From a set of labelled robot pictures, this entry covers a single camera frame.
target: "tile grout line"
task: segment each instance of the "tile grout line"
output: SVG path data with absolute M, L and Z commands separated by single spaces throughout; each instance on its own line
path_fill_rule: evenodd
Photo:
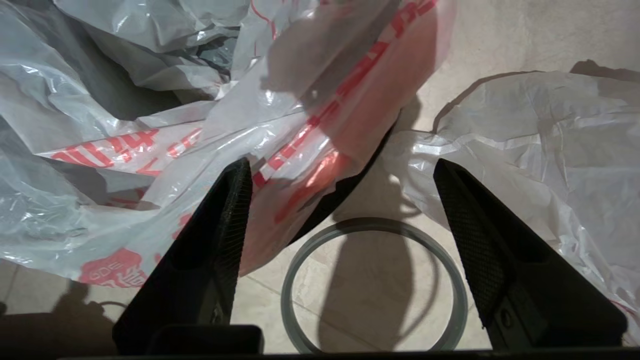
M 276 295 L 278 295 L 278 296 L 282 296 L 282 294 L 281 294 L 279 291 L 276 291 L 276 290 L 272 289 L 270 286 L 267 286 L 267 285 L 265 285 L 265 284 L 262 284 L 260 281 L 258 281 L 258 280 L 256 280 L 256 279 L 254 279 L 253 277 L 251 277 L 251 276 L 249 276 L 249 275 L 247 275 L 246 277 L 247 277 L 247 278 L 249 278 L 249 279 L 251 279 L 251 280 L 252 280 L 253 282 L 255 282 L 256 284 L 258 284 L 258 285 L 262 286 L 263 288 L 265 288 L 265 289 L 267 289 L 267 290 L 269 290 L 269 291 L 271 291 L 271 292 L 275 293 Z M 338 328 L 338 327 L 334 326 L 333 324 L 328 323 L 327 321 L 323 320 L 323 319 L 322 319 L 322 317 L 321 317 L 319 314 L 316 314 L 314 311 L 312 311 L 312 310 L 308 309 L 306 306 L 304 306 L 304 305 L 300 304 L 299 302 L 297 302 L 297 301 L 295 301 L 295 300 L 293 300 L 293 299 L 291 300 L 291 302 L 293 302 L 293 304 L 295 304 L 295 305 L 299 306 L 300 308 L 302 308 L 302 310 L 305 310 L 305 311 L 307 311 L 308 313 L 311 313 L 311 314 L 313 314 L 313 315 L 316 315 L 316 316 L 318 317 L 318 321 L 319 321 L 319 322 L 322 322 L 323 324 L 325 324 L 325 325 L 327 325 L 327 326 L 331 327 L 333 330 L 335 330 L 335 331 L 337 331 L 337 332 L 339 332 L 339 333 L 341 333 L 341 334 L 343 334 L 343 335 L 345 335 L 345 336 L 348 336 L 348 337 L 349 337 L 349 338 L 351 338 L 352 340 L 357 340 L 357 341 L 359 341 L 359 342 L 361 342 L 361 343 L 364 343 L 365 345 L 367 345 L 367 346 L 369 346 L 369 347 L 373 348 L 374 350 L 382 351 L 382 350 L 381 350 L 381 349 L 379 349 L 377 346 L 373 345 L 372 343 L 369 343 L 368 341 L 366 341 L 366 340 L 362 339 L 361 337 L 359 337 L 359 336 L 357 336 L 357 335 L 355 335 L 355 334 L 352 334 L 352 333 L 350 333 L 349 331 L 347 331 L 347 330 L 345 330 L 345 329 Z

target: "beige floor tile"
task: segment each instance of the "beige floor tile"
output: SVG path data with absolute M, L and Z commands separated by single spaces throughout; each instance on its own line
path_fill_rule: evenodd
M 6 300 L 7 314 L 51 312 L 67 292 L 69 282 L 57 275 L 19 266 Z
M 458 350 L 491 349 L 489 334 L 483 328 L 475 306 L 471 307 L 465 332 L 458 343 Z
M 294 306 L 296 317 L 305 334 L 325 352 L 373 351 L 347 334 L 319 321 L 314 313 Z M 280 294 L 245 277 L 238 281 L 236 299 L 231 316 L 232 323 L 248 323 L 259 326 L 265 340 L 264 352 L 297 353 L 282 323 Z
M 248 277 L 280 293 L 280 290 L 282 289 L 282 283 L 284 282 L 284 277 L 287 274 L 287 270 L 289 269 L 291 260 L 296 255 L 297 251 L 300 250 L 302 244 L 304 244 L 311 236 L 316 234 L 318 231 L 324 229 L 325 227 L 331 226 L 334 223 L 335 222 L 331 217 L 327 218 L 314 230 L 300 238 L 292 245 L 283 249 L 275 259 L 271 260 L 262 268 L 259 268 L 258 270 L 252 272 L 248 275 Z

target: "tile floor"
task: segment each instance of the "tile floor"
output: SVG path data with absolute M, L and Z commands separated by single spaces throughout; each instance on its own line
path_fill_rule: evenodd
M 636 24 L 636 0 L 460 1 L 449 57 L 405 109 L 398 128 L 431 130 L 448 102 L 488 76 L 570 71 L 576 64 L 584 72 L 594 65 L 587 60 L 640 70 Z M 318 229 L 360 216 L 396 218 L 422 229 L 462 270 L 451 234 L 418 213 L 379 163 Z M 305 240 L 238 283 L 232 321 L 262 327 L 268 353 L 295 352 L 280 319 L 280 287 Z M 42 351 L 68 355 L 112 352 L 111 324 L 135 293 L 76 284 L 2 261 L 6 314 L 0 317 L 0 339 L 5 346 L 38 343 Z M 442 266 L 416 244 L 362 233 L 316 251 L 296 278 L 294 301 L 301 326 L 325 351 L 425 350 L 449 318 L 451 284 Z M 471 298 L 468 311 L 458 348 L 490 347 Z

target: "white plastic bag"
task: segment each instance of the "white plastic bag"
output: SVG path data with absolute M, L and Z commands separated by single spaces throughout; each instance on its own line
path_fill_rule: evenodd
M 284 3 L 282 11 L 289 13 Z M 23 193 L 21 186 L 34 188 L 35 193 L 23 193 L 25 201 L 32 204 L 36 195 L 42 201 L 23 207 L 21 218 L 61 219 L 48 230 L 56 236 L 48 238 L 18 224 L 12 234 L 20 241 L 0 254 L 83 282 L 140 286 L 220 172 L 247 157 L 255 188 L 241 272 L 262 266 L 286 246 L 333 183 L 362 169 L 397 111 L 442 60 L 453 14 L 453 3 L 443 0 L 437 6 L 423 0 L 321 2 L 291 19 L 291 30 L 282 28 L 268 53 L 215 105 L 196 102 L 134 122 L 103 111 L 100 120 L 111 126 L 107 129 L 66 114 L 66 122 L 38 116 L 28 128 L 20 127 L 22 112 L 0 107 L 10 131 L 31 152 L 50 158 L 18 154 L 33 161 L 28 173 L 38 177 L 20 170 L 8 174 L 13 180 L 7 182 L 7 199 Z M 37 56 L 24 61 L 36 70 L 42 64 Z M 67 67 L 61 61 L 48 69 Z M 82 89 L 81 81 L 74 84 Z M 46 99 L 47 89 L 32 96 Z M 90 99 L 65 100 L 69 108 L 84 109 Z M 61 108 L 50 111 L 60 116 Z M 98 131 L 84 134 L 87 124 Z M 66 136 L 38 143 L 52 127 Z M 80 190 L 77 181 L 83 179 L 56 161 L 97 168 L 114 191 L 104 190 L 107 199 L 96 201 L 98 196 Z M 52 177 L 52 184 L 39 183 L 49 167 L 61 176 Z M 121 183 L 114 170 L 155 179 L 131 189 L 126 184 L 134 182 Z M 46 202 L 56 205 L 40 211 Z
M 310 0 L 250 0 L 248 13 L 240 22 L 231 78 L 242 78 L 253 65 L 252 61 L 266 55 L 282 30 L 310 7 Z
M 202 45 L 220 27 L 240 25 L 248 0 L 54 0 L 67 15 L 153 51 Z
M 640 343 L 640 86 L 560 72 L 480 85 L 435 134 L 392 136 L 385 168 L 448 227 L 439 158 L 465 167 L 629 318 Z
M 131 121 L 179 103 L 136 88 L 48 1 L 0 1 L 0 110 L 34 153 L 138 131 Z
M 230 63 L 200 49 L 235 44 L 248 1 L 55 0 L 56 6 L 87 26 L 103 53 L 120 64 L 134 84 L 173 90 L 183 103 L 213 100 L 229 83 Z

